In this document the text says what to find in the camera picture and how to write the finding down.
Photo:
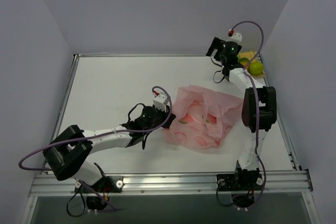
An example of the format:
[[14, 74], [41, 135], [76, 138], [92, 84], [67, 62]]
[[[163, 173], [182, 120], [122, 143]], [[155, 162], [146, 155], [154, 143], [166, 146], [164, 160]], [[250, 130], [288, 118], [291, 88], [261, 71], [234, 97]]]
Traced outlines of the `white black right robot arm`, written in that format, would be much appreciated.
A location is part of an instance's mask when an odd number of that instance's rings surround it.
[[206, 55], [214, 56], [222, 68], [223, 78], [244, 92], [241, 120], [250, 130], [251, 139], [246, 142], [233, 175], [235, 186], [244, 189], [251, 184], [252, 176], [259, 176], [264, 140], [277, 121], [277, 100], [275, 88], [257, 81], [239, 62], [240, 42], [241, 35], [228, 40], [214, 37]]

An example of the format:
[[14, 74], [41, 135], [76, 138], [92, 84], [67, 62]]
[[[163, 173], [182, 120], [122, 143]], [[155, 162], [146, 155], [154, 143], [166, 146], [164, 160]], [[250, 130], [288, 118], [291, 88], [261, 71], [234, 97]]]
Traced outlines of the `pink plastic bag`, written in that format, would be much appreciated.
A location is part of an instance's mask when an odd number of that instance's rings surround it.
[[180, 87], [172, 107], [176, 116], [164, 140], [190, 150], [218, 148], [241, 119], [243, 100], [200, 86]]

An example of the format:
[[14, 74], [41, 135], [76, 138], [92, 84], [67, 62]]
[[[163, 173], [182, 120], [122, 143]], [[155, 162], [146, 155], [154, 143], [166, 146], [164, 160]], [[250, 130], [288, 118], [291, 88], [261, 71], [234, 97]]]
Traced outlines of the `green fake pear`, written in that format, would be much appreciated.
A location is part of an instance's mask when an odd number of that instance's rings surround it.
[[264, 72], [264, 65], [259, 61], [252, 62], [249, 65], [248, 71], [253, 76], [261, 75]]

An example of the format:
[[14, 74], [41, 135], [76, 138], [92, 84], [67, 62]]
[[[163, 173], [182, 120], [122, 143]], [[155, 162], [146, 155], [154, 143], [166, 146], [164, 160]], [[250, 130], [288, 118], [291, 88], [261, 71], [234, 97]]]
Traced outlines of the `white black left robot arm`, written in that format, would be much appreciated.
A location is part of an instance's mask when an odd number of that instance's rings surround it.
[[168, 105], [165, 111], [144, 106], [138, 118], [113, 129], [87, 131], [71, 125], [51, 142], [52, 147], [44, 150], [43, 155], [58, 181], [73, 178], [100, 192], [107, 177], [99, 165], [86, 161], [90, 154], [139, 143], [145, 148], [148, 135], [161, 127], [169, 129], [175, 118]]

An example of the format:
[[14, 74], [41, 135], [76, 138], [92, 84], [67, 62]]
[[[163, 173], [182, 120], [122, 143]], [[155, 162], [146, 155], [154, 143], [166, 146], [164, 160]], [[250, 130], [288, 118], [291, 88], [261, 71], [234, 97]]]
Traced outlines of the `orange green fake mango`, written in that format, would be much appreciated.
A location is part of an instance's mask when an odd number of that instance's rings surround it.
[[243, 67], [246, 67], [249, 63], [249, 59], [246, 58], [246, 57], [242, 57], [239, 59], [239, 63], [243, 66]]

